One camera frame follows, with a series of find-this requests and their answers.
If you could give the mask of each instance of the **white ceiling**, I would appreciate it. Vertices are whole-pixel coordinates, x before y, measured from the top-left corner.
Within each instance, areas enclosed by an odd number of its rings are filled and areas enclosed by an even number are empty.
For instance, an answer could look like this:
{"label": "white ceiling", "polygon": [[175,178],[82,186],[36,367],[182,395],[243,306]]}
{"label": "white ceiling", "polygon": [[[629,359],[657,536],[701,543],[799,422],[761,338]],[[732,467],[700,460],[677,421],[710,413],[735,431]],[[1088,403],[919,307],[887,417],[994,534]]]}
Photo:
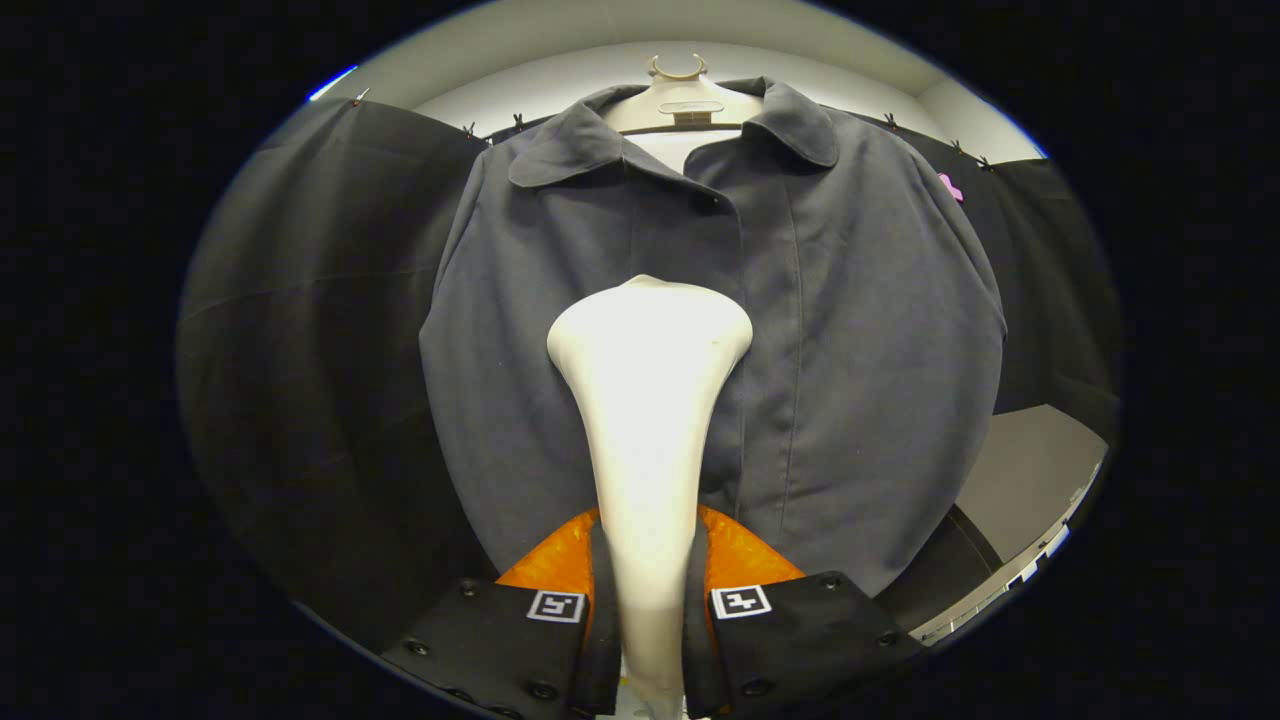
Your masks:
{"label": "white ceiling", "polygon": [[[328,92],[399,108],[507,68],[602,45],[695,40],[749,45],[844,68],[918,96],[946,74],[849,19],[795,0],[497,0],[360,63]],[[680,63],[690,61],[682,59]],[[694,67],[671,68],[690,72]]]}

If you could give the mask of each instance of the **jacket seam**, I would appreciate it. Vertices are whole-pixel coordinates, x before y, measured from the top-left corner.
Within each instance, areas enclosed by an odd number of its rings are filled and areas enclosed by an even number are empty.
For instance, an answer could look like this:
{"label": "jacket seam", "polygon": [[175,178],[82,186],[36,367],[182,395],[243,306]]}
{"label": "jacket seam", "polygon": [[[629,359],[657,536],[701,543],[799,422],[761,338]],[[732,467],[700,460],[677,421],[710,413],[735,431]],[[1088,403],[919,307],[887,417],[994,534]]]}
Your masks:
{"label": "jacket seam", "polygon": [[795,456],[796,418],[800,416],[800,374],[804,368],[804,278],[800,273],[800,234],[796,232],[795,211],[791,206],[791,190],[786,178],[782,178],[782,191],[787,201],[787,219],[791,222],[791,249],[795,252],[796,263],[796,323],[799,341],[796,342],[796,374],[791,396],[791,432],[787,436],[787,466],[782,477],[782,510],[778,512],[777,544],[782,543],[786,528],[787,500],[791,496],[791,461]]}

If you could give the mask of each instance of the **black screw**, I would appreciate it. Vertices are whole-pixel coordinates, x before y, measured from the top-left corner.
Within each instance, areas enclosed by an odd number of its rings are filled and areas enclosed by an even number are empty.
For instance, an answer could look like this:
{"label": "black screw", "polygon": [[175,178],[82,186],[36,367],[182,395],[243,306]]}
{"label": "black screw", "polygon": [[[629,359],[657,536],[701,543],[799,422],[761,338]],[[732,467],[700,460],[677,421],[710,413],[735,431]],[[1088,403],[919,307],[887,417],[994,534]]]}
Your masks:
{"label": "black screw", "polygon": [[556,688],[547,683],[531,683],[529,685],[529,694],[536,697],[538,700],[556,700],[556,696],[559,693],[556,692]]}
{"label": "black screw", "polygon": [[474,700],[471,700],[471,696],[467,694],[467,692],[461,688],[440,688],[440,689],[458,700],[465,700],[466,702],[475,702]]}
{"label": "black screw", "polygon": [[431,651],[428,650],[425,644],[412,638],[404,641],[404,650],[412,652],[413,655],[421,655],[422,657],[431,655]]}
{"label": "black screw", "polygon": [[742,694],[746,697],[760,697],[773,689],[773,683],[764,678],[756,678],[742,685]]}

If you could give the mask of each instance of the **gray jacket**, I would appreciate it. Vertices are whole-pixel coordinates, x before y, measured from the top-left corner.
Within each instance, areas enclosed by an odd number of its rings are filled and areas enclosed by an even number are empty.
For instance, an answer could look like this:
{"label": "gray jacket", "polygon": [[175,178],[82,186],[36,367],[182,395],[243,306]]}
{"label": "gray jacket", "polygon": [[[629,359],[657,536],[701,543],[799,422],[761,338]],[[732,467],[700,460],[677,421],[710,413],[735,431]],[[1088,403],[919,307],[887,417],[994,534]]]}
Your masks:
{"label": "gray jacket", "polygon": [[449,474],[499,571],[596,505],[547,333],[640,273],[750,316],[699,500],[801,570],[879,593],[974,461],[1006,327],[960,206],[892,133],[768,77],[719,85],[764,109],[740,138],[695,149],[684,174],[600,119],[639,85],[476,159],[419,341]]}

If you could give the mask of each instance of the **white wall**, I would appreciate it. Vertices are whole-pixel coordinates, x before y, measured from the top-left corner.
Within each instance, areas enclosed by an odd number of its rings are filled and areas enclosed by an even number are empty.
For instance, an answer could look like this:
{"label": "white wall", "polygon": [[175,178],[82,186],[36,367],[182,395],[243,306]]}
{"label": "white wall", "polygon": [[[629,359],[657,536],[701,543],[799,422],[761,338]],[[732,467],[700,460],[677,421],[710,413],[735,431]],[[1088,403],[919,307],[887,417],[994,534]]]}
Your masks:
{"label": "white wall", "polygon": [[[1043,158],[1036,143],[1012,120],[954,79],[945,79],[925,90],[919,101],[946,133],[940,140],[959,140],[960,147],[969,155],[986,156],[989,163]],[[897,122],[911,127],[901,119]],[[938,137],[927,131],[920,132]]]}
{"label": "white wall", "polygon": [[771,76],[822,105],[874,118],[893,113],[902,127],[946,138],[919,100],[882,82],[776,50],[696,41],[628,42],[544,58],[463,85],[416,110],[453,127],[475,122],[474,132],[484,137],[515,124],[513,113],[532,120],[613,85],[648,86],[654,55],[663,70],[692,72],[698,69],[692,53],[707,60],[712,82]]}

